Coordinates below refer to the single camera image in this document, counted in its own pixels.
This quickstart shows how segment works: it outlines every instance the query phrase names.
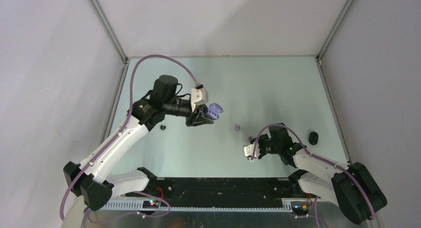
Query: purple cable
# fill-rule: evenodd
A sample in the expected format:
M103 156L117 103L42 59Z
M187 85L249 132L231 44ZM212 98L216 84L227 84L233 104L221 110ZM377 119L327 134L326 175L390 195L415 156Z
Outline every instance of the purple cable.
M295 213L294 212L292 212L292 213L290 213L293 217L295 217ZM307 216L297 216L297 219L298 218L308 218ZM319 220L319 221L321 221L325 226L326 226L326 228L329 228L329 226L328 226L328 224L322 219L322 218L320 218L320 217L318 217L316 220Z
M316 218L317 228L320 228L319 217L317 216L317 199L319 199L319 197L316 197L316 199L314 199L314 217Z
M375 216L375 212L374 212L374 209L373 209L373 205L371 204L371 202L370 202L370 200L369 200L369 198L368 198L368 196L367 196L367 194L364 192L364 190L363 190L363 188L361 187L361 185L358 183L358 181L354 178L354 176L352 176L345 168L343 168L343 167L341 167L341 166L339 166L339 165L337 165L337 164L335 164L334 162L331 162L331 161L329 161L329 160L327 160L327 159L325 159L325 158L323 158L323 157L320 157L320 156L318 156L318 155L316 155L316 154L312 154L308 149L307 149L307 146L305 146L304 144L303 144L303 142L301 141L301 139L300 139L300 137L292 130L292 129L290 129L290 128L288 128L287 126L285 126L285 125L283 125L283 124L281 124L281 123L276 123L276 124L270 124L270 125L267 125L267 126L265 126L265 127L263 127L263 129L258 133L258 135L257 135L257 138L256 138L256 141L255 141L255 143L254 143L254 146L253 146L253 153L252 154L254 154L255 152L256 152L256 146L257 146L257 142L259 141L259 137L260 137L260 135L263 133L263 131L265 130L265 129L267 129L267 128L269 128L270 126L279 126L279 127L282 127L282 128L285 128L285 129L287 129L288 131L290 131L296 138L297 138L297 140L298 140L298 142L300 143L300 145L301 145L301 147L304 149L304 151L306 152L306 154L308 154L310 157L315 157L316 159L318 159L318 160L320 160L320 161L322 161L322 162L325 162L325 163L327 163L327 164L329 164L329 165L331 165L331 166L333 166L333 167L337 167L339 170L341 170L342 172L344 172L348 177L350 177L350 179L352 180L352 182L356 185L356 187L358 188L358 190L359 190L359 192L361 193L361 195L364 197L364 200L365 200L365 202L367 203L367 205L368 205L368 208L370 209L370 213L371 213L371 219L370 220L375 220L376 219L376 216Z
M164 199L161 199L161 198L159 198L159 197L155 197L155 196L149 195L149 194L144 193L144 192L136 192L136 191L135 191L134 193L138 193L138 194L141 194L141 195L143 195L143 196L146 196L146 197L152 198L152 199L154 199L154 200L158 200L158 201L160 201L160 202L165 203L165 204L167 205L167 207L168 207L168 211L166 211L165 213L163 213L163 214L161 214L161 215L156 215L156 216L153 216L153 215L147 215L147 214L144 214L144 213L141 213L141 212L138 212L138 211L132 211L132 212L127 212L127 213L121 214L121 215L119 215L119 216L117 216L117 217L115 217L115 218L113 218L113 219L111 219L111 220L109 220L109 221L105 221L105 222L96 222L96 221L91 220L91 218L89 218L90 210L89 210L89 209L87 209L87 210L85 211L85 212L86 212L86 214L85 214L86 220L88 220L90 223L95 224L95 225L104 225L104 224L107 224L107 223L113 222L113 221L115 221L115 220L118 220L118 219L120 219L120 218L122 218L122 217L125 217L125 216L128 216L128 215L142 215L142 216L145 216L145 217L151 217L151 218L163 217L163 216L165 216L166 214L168 214L168 213L170 212L170 210L171 210L171 206L170 206L170 204L169 204L167 201L165 201Z
M175 59L173 59L173 58L170 58L170 57L167 57L167 56L164 56L164 55L159 55L159 54L152 54L152 55L148 55L148 56L145 56L145 57L143 57L143 58L141 58L136 64L135 64L135 67L133 68L133 72L132 72L132 77L131 77L131 79L130 79L130 89L129 89L129 91L130 91L130 105L129 105L129 111L128 111L128 113L127 113L127 118L126 118L126 120L124 121L124 124L122 125L122 127L120 128L120 130L119 130L119 133L121 133L121 132L123 132L123 130L126 128L126 126L127 126L127 124L129 123L129 120L130 120L130 116L132 115L132 111L133 111L133 82L134 82L134 80L135 80L135 73L136 73L136 70L138 69L138 66L139 66L139 64L141 63L141 62L143 62L144 60L146 60L146 59L149 59L149 58L164 58L164 59L167 59L167 60L170 60L170 61L172 61L172 62L174 62L174 63L176 63L176 64L178 64L179 66L181 66L182 68L184 68L186 71L187 71L187 73L192 77L192 79L195 81L195 84L196 84L196 86L199 86L200 85L200 83L199 83L199 81L196 79L196 77L193 75L193 73L184 65L184 64L182 64L181 62L179 62L179 61L177 61L177 60L175 60ZM110 139L110 141L108 141L108 143L106 143L105 145L104 145L104 147L100 150L100 151L98 151L98 153L85 165L85 167L83 167L82 168L82 170L76 175L76 177L73 179L73 181L70 183L70 185L69 185L69 187L67 188L67 190L66 190L66 192L65 192L65 195L63 196L63 199L62 199L62 202L61 202L61 204L60 204L60 218L62 219L62 221L65 219L65 214L64 214L64 209L65 209L65 204L66 204L66 200L67 200L67 197L69 196L69 194L70 194L70 191L72 190L72 188L74 187L74 185L76 184L76 182L80 179L80 177L82 176L82 174L84 174L85 173L85 171L89 168L89 163L90 162L95 162L96 161L96 159L99 157L99 156L101 156L101 154L116 140L118 138L118 133L117 134L115 134L111 139Z

